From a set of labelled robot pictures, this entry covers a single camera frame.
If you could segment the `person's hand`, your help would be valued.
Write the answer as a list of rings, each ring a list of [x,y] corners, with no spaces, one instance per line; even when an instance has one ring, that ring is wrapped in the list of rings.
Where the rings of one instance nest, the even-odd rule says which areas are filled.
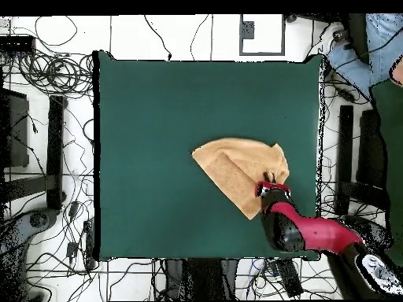
[[[391,66],[389,71],[390,81],[398,86],[403,85],[403,55],[401,55]]]

